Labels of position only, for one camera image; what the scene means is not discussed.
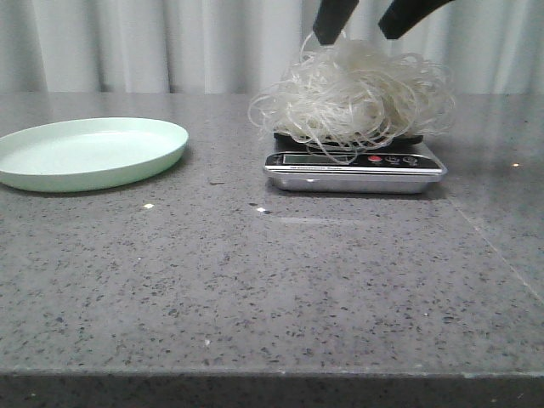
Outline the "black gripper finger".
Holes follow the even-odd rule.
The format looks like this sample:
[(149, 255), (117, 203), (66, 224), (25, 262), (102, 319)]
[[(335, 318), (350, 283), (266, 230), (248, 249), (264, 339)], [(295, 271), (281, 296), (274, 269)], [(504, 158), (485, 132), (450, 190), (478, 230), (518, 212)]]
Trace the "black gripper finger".
[(398, 40), (421, 20), (450, 3), (451, 0), (394, 0), (378, 26), (388, 40)]
[(332, 45), (359, 4), (358, 0), (321, 0), (312, 25), (320, 45)]

